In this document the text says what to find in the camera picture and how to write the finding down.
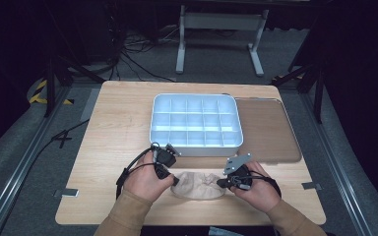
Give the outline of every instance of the white tray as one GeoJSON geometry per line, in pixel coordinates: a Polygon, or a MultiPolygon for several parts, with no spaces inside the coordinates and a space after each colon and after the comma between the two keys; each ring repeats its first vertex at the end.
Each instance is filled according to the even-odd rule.
{"type": "Polygon", "coordinates": [[[243,142],[235,99],[226,94],[162,93],[155,97],[150,141],[182,156],[233,156],[243,142]]]}

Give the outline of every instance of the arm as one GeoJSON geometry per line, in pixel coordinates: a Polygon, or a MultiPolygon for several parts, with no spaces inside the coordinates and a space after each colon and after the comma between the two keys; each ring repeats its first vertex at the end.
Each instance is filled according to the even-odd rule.
{"type": "MultiPolygon", "coordinates": [[[[153,163],[153,153],[148,152],[136,166],[153,163]]],[[[159,180],[152,165],[135,169],[124,183],[124,189],[109,216],[94,235],[138,236],[144,219],[153,202],[173,184],[173,175],[159,180]]]]}
{"type": "MultiPolygon", "coordinates": [[[[249,170],[269,177],[269,174],[257,161],[248,162],[246,165],[249,170]]],[[[252,207],[264,212],[283,236],[326,235],[318,225],[283,201],[273,186],[263,180],[253,179],[249,191],[235,187],[231,187],[231,191],[252,207]]]]}

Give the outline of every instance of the sleeve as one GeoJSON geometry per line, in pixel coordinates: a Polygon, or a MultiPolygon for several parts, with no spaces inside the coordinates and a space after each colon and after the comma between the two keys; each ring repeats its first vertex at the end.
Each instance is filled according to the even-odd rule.
{"type": "Polygon", "coordinates": [[[144,219],[152,204],[150,201],[124,190],[109,216],[102,222],[94,235],[140,235],[144,219]]]}
{"type": "Polygon", "coordinates": [[[283,200],[267,212],[267,215],[282,236],[326,235],[321,227],[283,200]]]}

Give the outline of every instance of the table leg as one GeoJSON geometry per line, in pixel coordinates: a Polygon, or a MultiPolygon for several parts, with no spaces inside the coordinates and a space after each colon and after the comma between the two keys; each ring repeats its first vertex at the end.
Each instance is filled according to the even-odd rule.
{"type": "Polygon", "coordinates": [[[248,50],[250,52],[250,56],[251,56],[251,60],[253,62],[254,70],[256,71],[256,75],[258,77],[264,76],[262,64],[260,63],[259,55],[257,54],[257,48],[259,47],[260,38],[262,37],[263,29],[265,27],[268,14],[269,14],[269,10],[263,11],[262,20],[260,21],[259,25],[257,26],[256,39],[255,39],[254,43],[248,44],[248,50]]]}
{"type": "Polygon", "coordinates": [[[180,39],[179,39],[179,50],[177,51],[177,62],[176,62],[176,73],[182,74],[183,67],[185,64],[185,6],[180,8],[180,39]]]}

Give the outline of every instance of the fabric pouch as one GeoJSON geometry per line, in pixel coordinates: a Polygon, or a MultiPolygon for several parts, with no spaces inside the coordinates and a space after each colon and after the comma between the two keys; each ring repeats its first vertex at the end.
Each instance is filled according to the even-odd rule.
{"type": "Polygon", "coordinates": [[[217,185],[218,175],[202,172],[182,172],[175,174],[180,179],[171,192],[180,198],[192,200],[213,200],[225,194],[226,189],[217,185]]]}

